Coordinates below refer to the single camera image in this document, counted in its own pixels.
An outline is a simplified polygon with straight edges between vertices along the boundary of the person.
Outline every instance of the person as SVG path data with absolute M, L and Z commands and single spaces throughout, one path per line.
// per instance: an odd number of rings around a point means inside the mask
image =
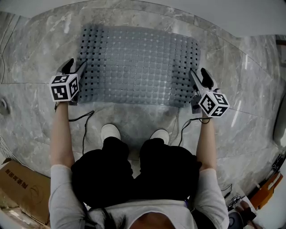
M 87 152 L 75 162 L 68 104 L 59 103 L 50 145 L 52 229 L 228 227 L 215 171 L 213 119 L 202 120 L 196 156 L 183 147 L 168 146 L 169 134 L 156 131 L 140 149 L 141 174 L 135 179 L 119 130 L 107 124 L 101 138 L 101 150 Z

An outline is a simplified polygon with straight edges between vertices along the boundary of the orange object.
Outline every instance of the orange object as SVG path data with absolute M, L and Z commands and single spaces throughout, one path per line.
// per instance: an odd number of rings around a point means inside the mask
M 256 210 L 262 209 L 262 207 L 267 204 L 274 193 L 274 189 L 280 183 L 282 178 L 283 175 L 281 173 L 274 174 L 250 199 L 250 202 Z

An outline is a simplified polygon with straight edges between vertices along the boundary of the cardboard box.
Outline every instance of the cardboard box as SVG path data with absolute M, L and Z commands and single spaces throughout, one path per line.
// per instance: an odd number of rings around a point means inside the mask
M 0 188 L 28 216 L 49 223 L 50 178 L 9 161 L 0 167 Z

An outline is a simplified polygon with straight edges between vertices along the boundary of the white sneaker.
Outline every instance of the white sneaker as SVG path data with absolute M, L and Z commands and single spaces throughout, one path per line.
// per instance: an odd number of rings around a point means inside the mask
M 169 133 L 163 129 L 157 130 L 154 134 L 152 134 L 150 139 L 153 139 L 153 138 L 163 139 L 166 145 L 168 145 L 169 143 Z
M 121 140 L 121 136 L 119 133 L 119 130 L 116 128 L 116 126 L 112 124 L 106 124 L 101 129 L 101 140 L 104 142 L 104 140 L 108 137 L 115 137 Z

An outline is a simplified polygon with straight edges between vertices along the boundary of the white t-shirt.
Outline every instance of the white t-shirt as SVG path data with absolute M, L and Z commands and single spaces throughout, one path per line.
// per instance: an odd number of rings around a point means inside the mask
M 50 193 L 51 228 L 84 229 L 85 214 L 81 203 L 72 190 L 72 171 L 70 168 L 64 165 L 52 166 Z M 200 172 L 194 207 L 205 214 L 217 229 L 228 228 L 227 207 L 214 169 Z M 197 229 L 196 222 L 184 201 L 169 199 L 133 201 L 110 206 L 106 210 L 112 214 L 115 221 L 125 215 L 126 229 L 129 229 L 135 220 L 148 212 L 164 214 L 176 229 Z M 98 223 L 97 229 L 104 228 L 101 210 L 92 210 L 88 214 L 94 222 Z

